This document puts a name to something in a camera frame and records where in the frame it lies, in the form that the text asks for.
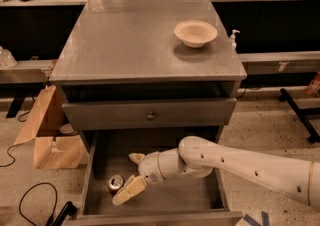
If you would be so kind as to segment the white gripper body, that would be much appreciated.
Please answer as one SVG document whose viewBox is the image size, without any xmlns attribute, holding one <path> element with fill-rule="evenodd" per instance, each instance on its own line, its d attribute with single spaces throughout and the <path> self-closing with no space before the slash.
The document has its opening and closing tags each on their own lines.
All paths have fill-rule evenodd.
<svg viewBox="0 0 320 226">
<path fill-rule="evenodd" d="M 147 154 L 138 165 L 139 174 L 144 177 L 149 185 L 156 185 L 164 182 L 158 158 L 159 152 Z"/>
</svg>

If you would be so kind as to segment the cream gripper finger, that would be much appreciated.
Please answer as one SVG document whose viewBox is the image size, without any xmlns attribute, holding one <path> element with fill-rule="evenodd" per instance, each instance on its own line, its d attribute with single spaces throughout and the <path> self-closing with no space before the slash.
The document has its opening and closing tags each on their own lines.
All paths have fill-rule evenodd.
<svg viewBox="0 0 320 226">
<path fill-rule="evenodd" d="M 119 189 L 116 195 L 112 198 L 112 203 L 119 206 L 127 202 L 132 197 L 140 194 L 146 189 L 146 180 L 143 176 L 131 175 L 124 186 Z"/>
<path fill-rule="evenodd" d="M 139 165 L 144 158 L 145 158 L 145 154 L 142 154 L 142 153 L 129 154 L 129 159 L 137 165 Z"/>
</svg>

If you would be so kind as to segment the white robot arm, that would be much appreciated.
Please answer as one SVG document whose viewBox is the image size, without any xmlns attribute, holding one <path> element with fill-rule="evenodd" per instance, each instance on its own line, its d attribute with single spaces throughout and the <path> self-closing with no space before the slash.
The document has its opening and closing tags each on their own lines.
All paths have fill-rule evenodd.
<svg viewBox="0 0 320 226">
<path fill-rule="evenodd" d="M 170 178 L 204 178 L 223 169 L 297 202 L 320 208 L 320 163 L 222 146 L 201 137 L 187 136 L 163 152 L 131 153 L 139 174 L 130 176 L 112 202 L 118 206 L 148 185 Z"/>
</svg>

